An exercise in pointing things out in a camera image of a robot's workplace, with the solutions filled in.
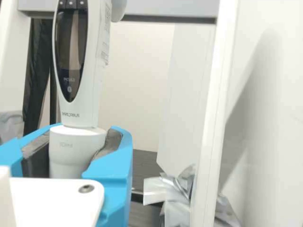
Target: white plastic piece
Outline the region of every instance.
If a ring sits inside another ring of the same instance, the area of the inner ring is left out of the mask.
[[[112,22],[118,22],[123,18],[125,14],[127,0],[112,0],[112,5]]]
[[[215,25],[175,28],[157,154],[157,163],[174,177],[197,164],[200,155],[214,34]]]
[[[191,227],[214,226],[237,15],[238,0],[220,1],[203,139],[191,200]]]
[[[98,107],[102,84],[102,75],[106,63],[100,59],[100,48],[104,47],[103,36],[109,36],[111,18],[111,0],[89,0],[88,1],[88,34],[85,52],[84,68],[80,87],[75,99],[69,103],[60,89],[57,70],[56,82],[61,110],[61,120],[64,125],[72,127],[97,127]],[[53,24],[53,61],[56,69],[55,54],[55,29]]]
[[[10,185],[17,227],[95,227],[104,201],[104,187],[92,180],[11,178]],[[85,185],[93,190],[80,193]]]
[[[104,146],[103,129],[77,129],[63,125],[50,130],[49,158],[51,178],[80,178],[94,154]]]
[[[9,168],[0,166],[0,226],[16,227],[9,178]]]

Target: black surface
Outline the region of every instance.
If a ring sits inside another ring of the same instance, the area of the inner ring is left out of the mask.
[[[161,17],[161,16],[146,16],[146,15],[124,15],[123,21],[136,22],[158,22],[158,23],[189,23],[189,24],[210,24],[217,23],[216,17]]]
[[[129,227],[159,227],[161,208],[131,202]]]
[[[156,160],[156,152],[134,149],[133,188],[135,191],[143,192],[144,179],[160,176],[160,173],[163,172]]]
[[[32,19],[23,100],[24,135],[37,130],[49,77],[53,20]]]
[[[49,123],[57,123],[57,86],[55,71],[53,67],[53,52],[51,52],[50,60],[50,114],[49,114]]]

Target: white panel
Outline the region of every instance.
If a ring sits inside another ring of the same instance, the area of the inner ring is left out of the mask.
[[[9,167],[0,166],[0,226],[16,227],[9,178]]]
[[[18,0],[19,10],[54,11],[57,0]],[[219,0],[127,0],[127,15],[217,17]]]
[[[164,23],[111,25],[99,126],[127,129],[136,149],[158,150],[174,28]]]
[[[15,178],[9,180],[17,227],[95,227],[104,202],[97,181]],[[80,193],[89,185],[92,191]]]
[[[214,25],[176,25],[157,162],[178,176],[197,162],[213,55]]]
[[[237,9],[238,0],[220,1],[201,154],[191,203],[191,227],[214,226]]]
[[[302,5],[241,0],[226,117],[245,119],[234,132],[248,152],[244,226],[303,223]]]
[[[17,10],[18,0],[0,8],[0,112],[23,106],[30,18]]]

